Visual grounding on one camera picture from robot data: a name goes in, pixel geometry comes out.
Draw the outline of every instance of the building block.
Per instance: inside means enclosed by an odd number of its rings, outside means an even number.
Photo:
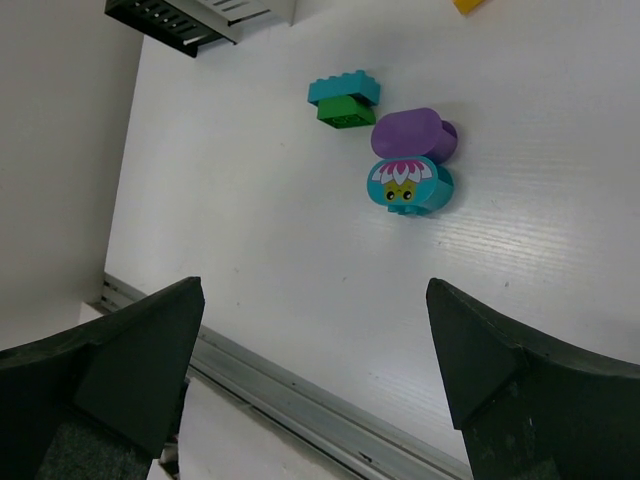
[[[398,215],[427,215],[441,209],[455,185],[451,173],[426,157],[378,162],[367,181],[369,198]]]
[[[371,134],[371,147],[380,158],[424,156],[441,164],[457,146],[455,127],[430,108],[385,115]]]
[[[458,10],[460,10],[460,13],[463,15],[470,14],[484,2],[485,0],[453,0],[454,5],[458,7]]]
[[[349,95],[327,98],[318,103],[318,120],[334,128],[353,128],[375,125],[376,115]]]
[[[318,106],[321,100],[349,95],[367,107],[380,103],[380,84],[364,70],[340,77],[319,79],[309,86],[308,102]]]

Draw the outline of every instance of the metal frame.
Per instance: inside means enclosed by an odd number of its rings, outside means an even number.
[[[145,296],[105,276],[102,306]],[[222,387],[344,468],[370,480],[468,480],[468,466],[202,326],[189,375]]]

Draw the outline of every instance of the teal toy block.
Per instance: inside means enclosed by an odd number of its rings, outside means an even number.
[[[313,82],[309,86],[308,102],[318,106],[321,100],[349,95],[367,107],[380,103],[380,84],[364,70],[345,73]]]
[[[327,98],[318,103],[318,120],[333,128],[375,125],[376,114],[349,95]]]

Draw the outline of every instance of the black object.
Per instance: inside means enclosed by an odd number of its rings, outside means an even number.
[[[108,0],[104,13],[194,58],[200,46],[226,38],[164,0]]]
[[[640,478],[640,366],[562,342],[442,280],[429,283],[427,305],[475,480]]]
[[[174,421],[203,310],[200,279],[188,278],[0,352],[0,478],[144,479]]]

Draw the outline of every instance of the yellow toy block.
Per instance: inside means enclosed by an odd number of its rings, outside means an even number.
[[[484,3],[485,0],[453,0],[453,3],[460,13],[463,15],[470,14],[476,7],[479,7],[481,3]]]

